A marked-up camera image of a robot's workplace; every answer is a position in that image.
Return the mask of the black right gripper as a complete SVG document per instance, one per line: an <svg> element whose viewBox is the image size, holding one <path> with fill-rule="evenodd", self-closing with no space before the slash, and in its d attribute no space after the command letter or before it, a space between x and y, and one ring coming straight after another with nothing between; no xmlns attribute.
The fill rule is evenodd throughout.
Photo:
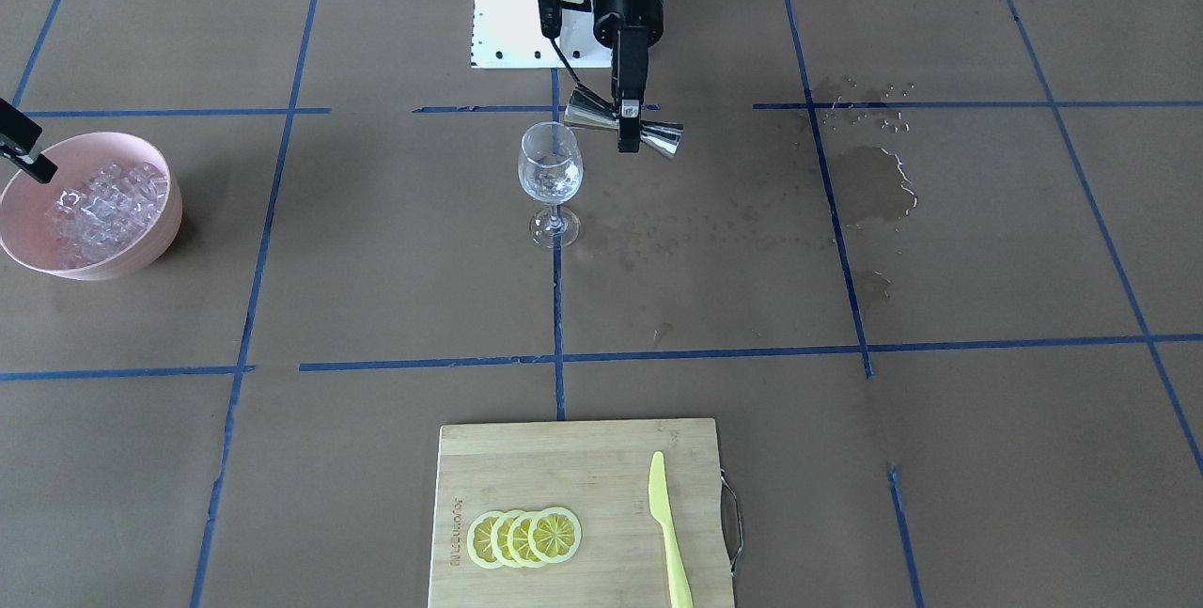
<svg viewBox="0 0 1203 608"><path fill-rule="evenodd" d="M664 33L664 0L592 0L593 36L614 52L617 149L636 153L648 88L648 47Z"/></svg>

